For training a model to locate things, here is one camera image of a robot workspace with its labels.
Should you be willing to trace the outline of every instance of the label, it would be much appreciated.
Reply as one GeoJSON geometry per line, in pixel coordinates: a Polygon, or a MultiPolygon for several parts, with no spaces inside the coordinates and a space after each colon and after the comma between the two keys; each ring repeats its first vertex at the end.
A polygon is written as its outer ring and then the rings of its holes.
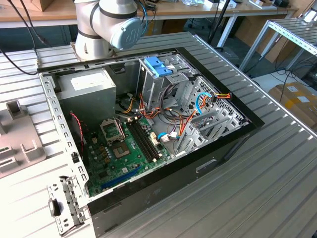
{"type": "Polygon", "coordinates": [[[85,88],[103,85],[106,82],[106,77],[102,73],[94,73],[72,78],[70,82],[73,85],[74,89],[77,91],[85,88]]]}
{"type": "Polygon", "coordinates": [[[288,90],[291,91],[292,93],[299,92],[299,91],[297,90],[297,88],[295,88],[294,86],[289,86],[289,87],[287,87],[287,88],[288,88],[288,90]]]}
{"type": "Polygon", "coordinates": [[[297,97],[299,100],[301,100],[302,103],[309,103],[309,100],[307,97],[301,96],[301,97],[297,97]]]}
{"type": "Polygon", "coordinates": [[[166,68],[168,68],[168,69],[174,69],[175,66],[173,66],[173,65],[168,65],[168,66],[166,66],[166,68]]]}

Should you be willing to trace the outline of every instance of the gray bracket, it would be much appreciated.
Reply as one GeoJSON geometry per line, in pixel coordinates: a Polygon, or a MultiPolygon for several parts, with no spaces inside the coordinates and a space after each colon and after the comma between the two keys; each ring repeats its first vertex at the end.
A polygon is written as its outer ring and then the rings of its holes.
{"type": "Polygon", "coordinates": [[[25,106],[8,102],[0,111],[0,178],[46,158],[25,106]]]}

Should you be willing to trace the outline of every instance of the expansion slot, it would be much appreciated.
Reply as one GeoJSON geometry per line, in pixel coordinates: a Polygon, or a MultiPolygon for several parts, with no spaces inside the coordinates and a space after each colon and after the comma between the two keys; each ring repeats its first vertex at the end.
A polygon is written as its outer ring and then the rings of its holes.
{"type": "Polygon", "coordinates": [[[137,121],[132,121],[127,123],[127,127],[147,161],[151,163],[153,159],[158,159],[159,154],[157,153],[151,141],[148,139],[147,135],[142,130],[140,124],[137,121]]]}
{"type": "Polygon", "coordinates": [[[137,173],[137,171],[139,170],[139,168],[140,167],[137,167],[134,170],[132,170],[124,175],[121,175],[121,176],[119,176],[111,181],[105,182],[103,185],[101,185],[101,190],[106,189],[107,187],[112,187],[115,184],[122,182],[122,181],[134,176],[137,173]]]}

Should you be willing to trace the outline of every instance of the white connector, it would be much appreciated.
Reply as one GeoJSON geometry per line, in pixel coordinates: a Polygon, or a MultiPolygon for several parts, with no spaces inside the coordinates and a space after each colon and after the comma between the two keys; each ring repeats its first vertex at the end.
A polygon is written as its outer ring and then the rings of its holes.
{"type": "Polygon", "coordinates": [[[169,141],[169,138],[168,138],[168,135],[164,135],[160,138],[162,140],[162,142],[168,142],[169,141]]]}

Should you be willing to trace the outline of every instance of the slotted aluminum surface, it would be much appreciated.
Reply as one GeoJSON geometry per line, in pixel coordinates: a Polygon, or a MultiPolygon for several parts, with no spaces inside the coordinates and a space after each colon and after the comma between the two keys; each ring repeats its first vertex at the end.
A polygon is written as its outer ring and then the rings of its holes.
{"type": "Polygon", "coordinates": [[[317,54],[317,26],[302,19],[278,19],[269,21],[268,26],[311,54],[317,54]]]}
{"type": "MultiPolygon", "coordinates": [[[[265,122],[226,164],[114,229],[105,237],[311,237],[317,230],[317,141],[276,101],[254,87],[199,37],[176,33],[142,38],[119,55],[185,47],[265,122]]],[[[76,62],[70,47],[43,49],[43,66],[76,62]]],[[[9,54],[33,70],[32,51],[9,54]]],[[[70,173],[40,80],[0,56],[0,107],[19,99],[28,107],[48,159],[0,179],[1,237],[58,237],[46,184],[70,173]]],[[[70,234],[94,237],[89,224],[70,234]]]]}

